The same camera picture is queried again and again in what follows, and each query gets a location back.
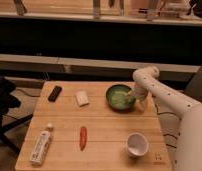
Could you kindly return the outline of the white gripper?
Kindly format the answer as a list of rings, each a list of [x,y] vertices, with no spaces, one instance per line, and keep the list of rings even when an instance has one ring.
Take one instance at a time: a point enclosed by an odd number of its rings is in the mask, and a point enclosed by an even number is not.
[[[148,91],[141,87],[138,84],[135,84],[134,87],[132,88],[132,91],[129,91],[126,93],[126,98],[136,98],[140,101],[143,101],[146,99],[148,96]]]

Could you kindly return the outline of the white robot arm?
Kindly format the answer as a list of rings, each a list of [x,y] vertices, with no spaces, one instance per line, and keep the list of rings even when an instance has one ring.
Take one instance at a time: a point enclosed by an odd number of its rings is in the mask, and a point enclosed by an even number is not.
[[[174,170],[202,171],[202,102],[161,83],[159,75],[156,66],[136,69],[128,95],[143,101],[151,93],[181,118]]]

